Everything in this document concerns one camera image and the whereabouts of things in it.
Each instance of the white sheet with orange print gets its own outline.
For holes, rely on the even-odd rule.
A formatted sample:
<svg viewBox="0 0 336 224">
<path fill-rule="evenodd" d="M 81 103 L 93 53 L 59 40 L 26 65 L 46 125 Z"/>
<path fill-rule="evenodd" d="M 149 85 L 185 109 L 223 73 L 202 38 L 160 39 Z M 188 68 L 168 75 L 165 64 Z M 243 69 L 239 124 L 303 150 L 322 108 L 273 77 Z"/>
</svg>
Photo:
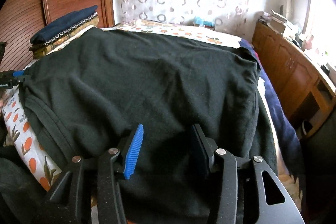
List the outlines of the white sheet with orange print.
<svg viewBox="0 0 336 224">
<path fill-rule="evenodd" d="M 54 49 L 52 52 L 62 49 L 72 40 L 81 36 L 84 32 L 92 27 L 94 26 L 89 26 L 83 29 L 76 36 L 72 37 L 58 48 Z M 163 24 L 146 20 L 124 22 L 118 24 L 115 27 L 103 28 L 105 31 L 117 29 L 127 32 L 146 32 L 186 37 L 206 43 L 229 46 L 233 48 L 240 47 L 239 41 L 241 41 L 241 38 L 239 37 L 215 32 L 203 27 L 176 26 L 173 24 Z M 275 128 L 269 113 L 268 104 L 265 99 L 264 81 L 261 78 L 259 78 L 258 81 L 258 91 L 263 99 L 272 126 L 272 133 L 277 152 L 279 178 L 300 210 L 302 193 L 299 191 L 298 180 L 294 182 L 293 177 L 289 175 L 288 170 L 283 162 Z M 18 87 L 16 86 L 11 90 L 7 90 L 3 94 L 3 98 L 5 100 L 5 104 L 2 112 L 8 129 L 8 135 L 5 144 L 14 145 L 16 147 L 20 157 L 28 166 L 34 177 L 40 182 L 44 189 L 49 190 L 61 170 L 53 161 L 53 159 L 51 159 L 46 151 L 41 147 L 37 140 L 36 134 L 30 127 L 29 121 L 27 120 L 22 105 L 19 101 Z"/>
</svg>

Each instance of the stack of folded clothes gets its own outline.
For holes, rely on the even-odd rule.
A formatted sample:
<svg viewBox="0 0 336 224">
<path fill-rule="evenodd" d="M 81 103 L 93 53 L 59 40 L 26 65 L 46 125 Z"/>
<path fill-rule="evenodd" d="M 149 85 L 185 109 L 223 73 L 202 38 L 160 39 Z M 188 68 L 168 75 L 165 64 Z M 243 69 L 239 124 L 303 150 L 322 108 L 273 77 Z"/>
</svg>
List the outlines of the stack of folded clothes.
<svg viewBox="0 0 336 224">
<path fill-rule="evenodd" d="M 39 59 L 89 25 L 97 26 L 97 5 L 70 12 L 38 31 L 31 39 L 33 58 Z"/>
</svg>

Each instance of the silver screw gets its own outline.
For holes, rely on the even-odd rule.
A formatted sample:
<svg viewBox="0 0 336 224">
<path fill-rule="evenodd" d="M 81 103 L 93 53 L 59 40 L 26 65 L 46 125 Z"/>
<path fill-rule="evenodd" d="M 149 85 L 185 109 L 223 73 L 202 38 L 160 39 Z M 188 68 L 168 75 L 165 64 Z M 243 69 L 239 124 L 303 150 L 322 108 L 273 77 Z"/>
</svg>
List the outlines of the silver screw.
<svg viewBox="0 0 336 224">
<path fill-rule="evenodd" d="M 216 150 L 216 153 L 217 153 L 218 155 L 225 155 L 225 154 L 226 154 L 226 150 L 223 149 L 223 148 L 218 148 L 218 149 Z"/>
<path fill-rule="evenodd" d="M 257 162 L 257 163 L 261 163 L 263 161 L 263 158 L 261 156 L 254 156 L 253 159 Z"/>
<path fill-rule="evenodd" d="M 81 161 L 81 156 L 75 156 L 72 158 L 73 163 L 79 163 Z"/>
<path fill-rule="evenodd" d="M 110 148 L 109 149 L 109 154 L 111 154 L 111 155 L 115 155 L 115 154 L 117 154 L 118 153 L 118 149 L 117 148 Z"/>
</svg>

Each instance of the bed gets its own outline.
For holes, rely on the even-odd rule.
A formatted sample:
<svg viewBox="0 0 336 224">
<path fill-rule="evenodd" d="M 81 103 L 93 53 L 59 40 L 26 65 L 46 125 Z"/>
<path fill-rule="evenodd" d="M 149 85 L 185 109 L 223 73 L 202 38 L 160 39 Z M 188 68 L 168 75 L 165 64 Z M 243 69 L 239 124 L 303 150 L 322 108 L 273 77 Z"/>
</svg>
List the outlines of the bed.
<svg viewBox="0 0 336 224">
<path fill-rule="evenodd" d="M 63 41 L 60 45 L 57 45 L 57 47 L 51 49 L 51 51 L 46 54 L 51 54 L 63 49 L 91 28 L 96 27 L 93 25 L 85 26 L 75 36 Z M 232 48 L 245 47 L 257 59 L 256 53 L 247 41 L 233 35 L 218 33 L 202 27 L 178 26 L 147 20 L 137 20 L 120 23 L 115 27 L 104 28 L 103 30 L 153 33 L 189 38 L 209 44 Z M 28 64 L 27 67 L 31 66 L 33 63 L 34 61 Z M 297 207 L 301 209 L 304 189 L 304 177 L 302 177 L 304 168 L 300 144 L 294 129 L 290 126 L 282 112 L 279 100 L 261 64 L 260 67 L 261 75 L 258 81 L 258 92 L 261 95 L 271 124 L 276 148 L 278 176 L 292 196 Z M 60 174 L 61 169 L 40 145 L 36 134 L 26 117 L 24 108 L 22 107 L 18 87 L 6 90 L 3 94 L 3 99 L 5 101 L 5 106 L 3 107 L 2 113 L 8 130 L 4 145 L 15 146 L 21 159 L 29 168 L 35 179 L 46 191 L 48 191 Z M 96 202 L 93 199 L 92 215 L 95 215 L 95 212 Z"/>
</svg>

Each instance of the purple fabric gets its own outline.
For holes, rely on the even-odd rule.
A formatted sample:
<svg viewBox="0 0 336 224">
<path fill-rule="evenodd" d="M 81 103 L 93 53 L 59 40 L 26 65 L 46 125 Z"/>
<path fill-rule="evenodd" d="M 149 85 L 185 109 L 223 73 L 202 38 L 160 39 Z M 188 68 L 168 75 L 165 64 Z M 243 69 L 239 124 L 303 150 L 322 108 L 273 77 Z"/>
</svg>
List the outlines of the purple fabric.
<svg viewBox="0 0 336 224">
<path fill-rule="evenodd" d="M 244 39 L 242 39 L 239 44 L 241 47 L 247 48 L 260 64 L 260 77 L 265 81 L 265 98 L 277 133 L 283 161 L 292 175 L 295 177 L 303 175 L 305 173 L 305 165 L 300 141 L 296 136 L 296 132 L 288 122 L 280 105 L 278 96 L 251 44 Z"/>
</svg>

